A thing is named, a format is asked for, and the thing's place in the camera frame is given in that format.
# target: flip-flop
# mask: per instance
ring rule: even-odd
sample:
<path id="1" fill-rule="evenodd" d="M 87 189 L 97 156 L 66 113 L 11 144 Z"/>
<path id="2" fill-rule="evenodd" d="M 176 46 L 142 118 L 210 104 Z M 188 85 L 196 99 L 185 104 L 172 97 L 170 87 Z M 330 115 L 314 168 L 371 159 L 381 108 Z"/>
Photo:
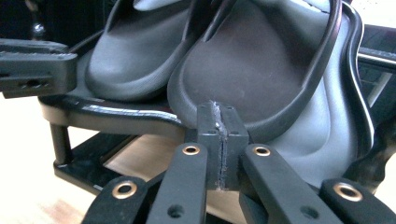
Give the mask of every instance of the flip-flop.
<path id="1" fill-rule="evenodd" d="M 86 71 L 87 86 L 97 97 L 127 102 L 156 96 L 210 14 L 208 0 L 142 2 L 136 6 L 144 11 L 134 8 L 133 0 L 120 0 L 110 14 Z"/>
<path id="2" fill-rule="evenodd" d="M 224 1 L 169 80 L 171 108 L 193 128 L 198 105 L 223 102 L 254 141 L 279 136 L 317 88 L 340 20 L 338 0 Z"/>

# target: hole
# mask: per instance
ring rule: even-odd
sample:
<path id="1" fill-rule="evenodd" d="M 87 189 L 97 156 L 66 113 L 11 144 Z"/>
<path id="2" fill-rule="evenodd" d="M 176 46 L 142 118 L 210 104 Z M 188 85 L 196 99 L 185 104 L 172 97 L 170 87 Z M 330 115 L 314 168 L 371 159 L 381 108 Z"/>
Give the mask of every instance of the hole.
<path id="1" fill-rule="evenodd" d="M 120 182 L 114 187 L 112 194 L 116 199 L 127 199 L 134 195 L 137 191 L 137 185 L 134 182 L 127 180 Z"/>
<path id="2" fill-rule="evenodd" d="M 271 154 L 270 149 L 266 147 L 254 147 L 253 151 L 258 156 L 269 156 Z"/>
<path id="3" fill-rule="evenodd" d="M 168 216 L 172 218 L 182 217 L 184 214 L 184 209 L 181 205 L 175 204 L 168 208 Z"/>
<path id="4" fill-rule="evenodd" d="M 303 206 L 300 208 L 300 211 L 303 213 L 303 215 L 309 219 L 317 219 L 319 217 L 319 213 L 317 210 L 315 210 L 312 207 L 309 206 Z"/>
<path id="5" fill-rule="evenodd" d="M 200 149 L 198 147 L 185 147 L 183 153 L 189 156 L 198 154 Z"/>
<path id="6" fill-rule="evenodd" d="M 131 186 L 121 186 L 120 188 L 119 188 L 119 193 L 126 193 L 126 192 L 128 192 L 129 190 L 131 190 L 132 188 L 131 188 Z"/>
<path id="7" fill-rule="evenodd" d="M 38 80 L 29 80 L 26 82 L 27 88 L 39 88 L 41 83 Z"/>
<path id="8" fill-rule="evenodd" d="M 332 188 L 334 189 L 335 193 L 348 201 L 356 203 L 363 199 L 363 195 L 360 191 L 346 183 L 338 183 Z"/>
<path id="9" fill-rule="evenodd" d="M 0 78 L 2 77 L 10 77 L 11 74 L 10 73 L 0 73 Z"/>

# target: metal grommet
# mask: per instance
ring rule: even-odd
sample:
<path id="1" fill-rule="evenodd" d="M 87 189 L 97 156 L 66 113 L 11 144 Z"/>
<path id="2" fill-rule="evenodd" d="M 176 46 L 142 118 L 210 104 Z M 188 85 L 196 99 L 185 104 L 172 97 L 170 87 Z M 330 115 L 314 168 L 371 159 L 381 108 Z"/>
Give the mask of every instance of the metal grommet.
<path id="1" fill-rule="evenodd" d="M 356 203 L 363 199 L 363 195 L 361 195 L 360 191 L 346 183 L 338 183 L 332 188 L 339 196 L 351 202 Z"/>
<path id="2" fill-rule="evenodd" d="M 183 153 L 189 156 L 193 156 L 198 154 L 200 151 L 200 149 L 198 147 L 194 147 L 194 146 L 189 146 L 189 147 L 184 147 L 183 148 Z"/>
<path id="3" fill-rule="evenodd" d="M 130 180 L 123 181 L 114 187 L 113 197 L 117 199 L 126 199 L 134 195 L 137 191 L 137 185 Z"/>
<path id="4" fill-rule="evenodd" d="M 253 152 L 258 156 L 269 156 L 271 155 L 270 149 L 266 147 L 254 147 Z"/>

